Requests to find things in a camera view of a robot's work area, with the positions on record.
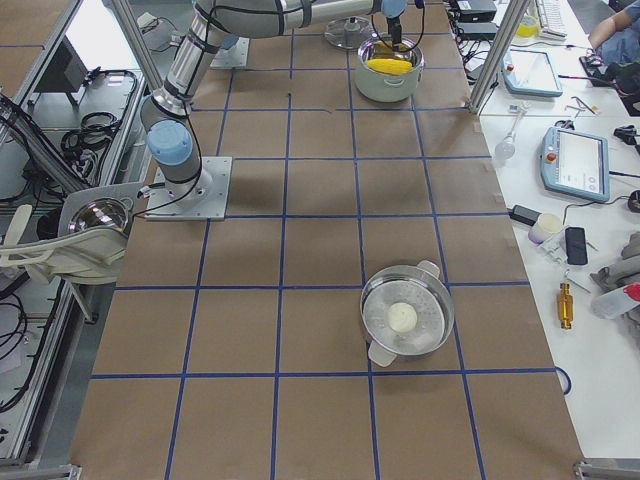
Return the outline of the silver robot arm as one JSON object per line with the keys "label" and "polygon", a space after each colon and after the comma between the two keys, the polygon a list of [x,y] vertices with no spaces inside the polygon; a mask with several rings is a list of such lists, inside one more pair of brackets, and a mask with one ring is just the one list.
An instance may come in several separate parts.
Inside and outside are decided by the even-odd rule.
{"label": "silver robot arm", "polygon": [[190,131],[192,99],[223,43],[233,37],[273,38],[292,29],[352,16],[381,13],[391,39],[402,40],[405,1],[196,1],[191,27],[163,81],[142,107],[147,146],[164,175],[172,201],[182,209],[208,182],[204,161]]}

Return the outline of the person forearm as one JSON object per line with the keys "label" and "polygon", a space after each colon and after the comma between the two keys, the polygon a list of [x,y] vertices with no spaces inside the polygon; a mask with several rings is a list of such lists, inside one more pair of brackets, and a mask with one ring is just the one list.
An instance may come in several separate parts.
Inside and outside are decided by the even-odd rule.
{"label": "person forearm", "polygon": [[639,19],[638,10],[621,10],[601,21],[588,35],[588,40],[593,49],[598,49],[614,34],[629,29]]}

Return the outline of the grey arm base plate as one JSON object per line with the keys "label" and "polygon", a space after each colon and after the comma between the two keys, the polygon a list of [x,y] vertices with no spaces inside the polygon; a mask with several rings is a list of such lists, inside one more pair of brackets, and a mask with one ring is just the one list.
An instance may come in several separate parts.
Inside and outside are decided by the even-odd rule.
{"label": "grey arm base plate", "polygon": [[153,221],[223,221],[228,204],[233,159],[205,156],[198,181],[167,181],[161,167],[154,177],[159,188],[150,191],[142,216]]}

